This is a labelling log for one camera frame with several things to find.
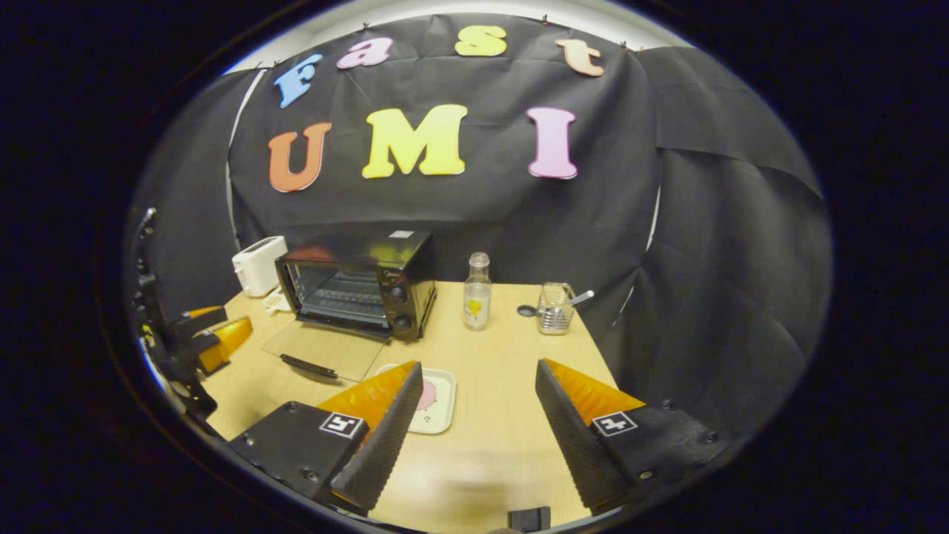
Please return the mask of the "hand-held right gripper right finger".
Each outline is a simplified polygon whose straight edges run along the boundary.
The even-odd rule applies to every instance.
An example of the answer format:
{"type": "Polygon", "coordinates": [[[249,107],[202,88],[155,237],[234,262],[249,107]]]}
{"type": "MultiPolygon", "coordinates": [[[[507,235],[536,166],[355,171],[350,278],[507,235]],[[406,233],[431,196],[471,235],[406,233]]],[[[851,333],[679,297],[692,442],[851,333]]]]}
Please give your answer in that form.
{"type": "Polygon", "coordinates": [[[535,391],[594,515],[665,499],[732,452],[730,439],[687,412],[648,405],[552,359],[537,363],[535,391]]]}

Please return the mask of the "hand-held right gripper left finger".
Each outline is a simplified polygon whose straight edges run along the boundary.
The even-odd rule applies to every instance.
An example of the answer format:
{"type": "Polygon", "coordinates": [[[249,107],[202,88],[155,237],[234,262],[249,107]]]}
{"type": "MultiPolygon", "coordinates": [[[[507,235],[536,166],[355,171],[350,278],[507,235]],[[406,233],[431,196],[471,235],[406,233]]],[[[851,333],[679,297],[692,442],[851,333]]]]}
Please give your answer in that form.
{"type": "Polygon", "coordinates": [[[410,360],[319,406],[283,403],[229,444],[309,500],[366,514],[389,480],[421,395],[423,366],[410,360]]]}

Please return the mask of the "white square plate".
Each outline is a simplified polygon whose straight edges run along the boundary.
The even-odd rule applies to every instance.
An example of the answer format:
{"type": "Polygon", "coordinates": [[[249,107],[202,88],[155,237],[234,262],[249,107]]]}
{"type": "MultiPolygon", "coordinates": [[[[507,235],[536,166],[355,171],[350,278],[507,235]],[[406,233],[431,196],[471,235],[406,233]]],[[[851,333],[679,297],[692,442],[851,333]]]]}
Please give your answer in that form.
{"type": "Polygon", "coordinates": [[[386,364],[365,377],[366,384],[382,379],[394,371],[394,392],[390,410],[380,422],[380,434],[400,438],[407,432],[417,434],[440,434],[446,432],[453,420],[455,378],[444,369],[423,367],[420,362],[410,360],[404,364],[386,364]],[[428,378],[437,387],[437,401],[427,410],[416,410],[418,398],[423,391],[423,379],[428,378]]]}

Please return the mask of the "black electric oven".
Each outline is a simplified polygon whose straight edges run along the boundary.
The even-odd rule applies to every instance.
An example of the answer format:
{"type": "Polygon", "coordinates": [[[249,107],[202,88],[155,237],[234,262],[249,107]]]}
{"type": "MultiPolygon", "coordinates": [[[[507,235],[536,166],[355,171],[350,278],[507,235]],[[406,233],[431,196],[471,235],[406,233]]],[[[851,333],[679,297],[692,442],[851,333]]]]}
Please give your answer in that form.
{"type": "Polygon", "coordinates": [[[321,233],[276,268],[294,321],[264,350],[312,375],[359,382],[388,342],[421,338],[437,297],[423,231],[321,233]]]}

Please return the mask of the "white toaster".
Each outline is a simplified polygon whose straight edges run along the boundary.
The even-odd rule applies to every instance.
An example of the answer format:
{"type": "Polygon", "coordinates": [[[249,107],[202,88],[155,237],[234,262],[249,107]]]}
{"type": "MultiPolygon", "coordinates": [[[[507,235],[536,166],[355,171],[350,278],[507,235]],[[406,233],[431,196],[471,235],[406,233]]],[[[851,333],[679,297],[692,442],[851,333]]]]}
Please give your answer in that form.
{"type": "Polygon", "coordinates": [[[242,293],[252,298],[270,294],[280,283],[275,261],[287,252],[285,238],[273,236],[259,240],[235,254],[231,263],[242,293]]]}

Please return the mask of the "clear bottle with yellow label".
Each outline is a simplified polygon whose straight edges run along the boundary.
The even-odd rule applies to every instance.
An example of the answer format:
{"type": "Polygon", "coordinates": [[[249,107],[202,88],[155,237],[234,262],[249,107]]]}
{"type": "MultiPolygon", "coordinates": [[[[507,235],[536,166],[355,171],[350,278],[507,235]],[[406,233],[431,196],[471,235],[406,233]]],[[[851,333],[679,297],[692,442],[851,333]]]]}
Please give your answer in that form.
{"type": "Polygon", "coordinates": [[[489,256],[485,252],[471,254],[469,274],[463,287],[462,317],[472,331],[484,331],[489,322],[492,281],[489,279],[489,256]]]}

